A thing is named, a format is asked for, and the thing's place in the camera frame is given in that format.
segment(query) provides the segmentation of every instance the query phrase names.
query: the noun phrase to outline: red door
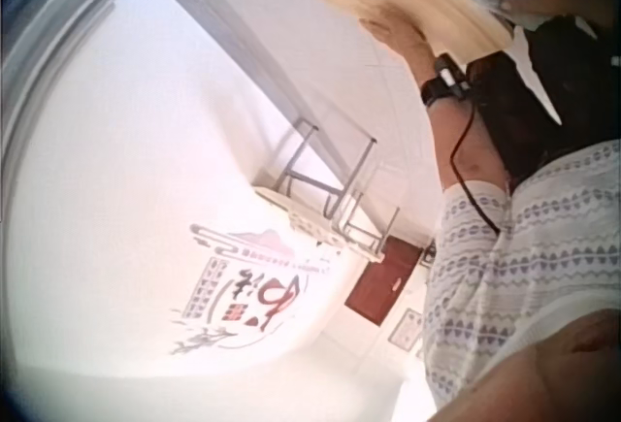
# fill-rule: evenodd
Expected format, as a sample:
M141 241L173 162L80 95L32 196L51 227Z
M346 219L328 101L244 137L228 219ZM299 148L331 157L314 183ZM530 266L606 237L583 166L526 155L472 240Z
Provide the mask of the red door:
M397 238L388 238L385 258L369 264L345 305L377 326L381 325L408 282L422 249Z

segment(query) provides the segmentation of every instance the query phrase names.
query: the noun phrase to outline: patterned shirt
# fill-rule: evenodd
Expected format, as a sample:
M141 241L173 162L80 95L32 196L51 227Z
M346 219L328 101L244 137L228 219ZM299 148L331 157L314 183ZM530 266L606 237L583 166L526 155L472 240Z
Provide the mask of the patterned shirt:
M468 187L502 232L494 234L461 186L445 192L423 329L438 408L541 308L577 292L621 294L618 141L550 163L512 200L492 184Z

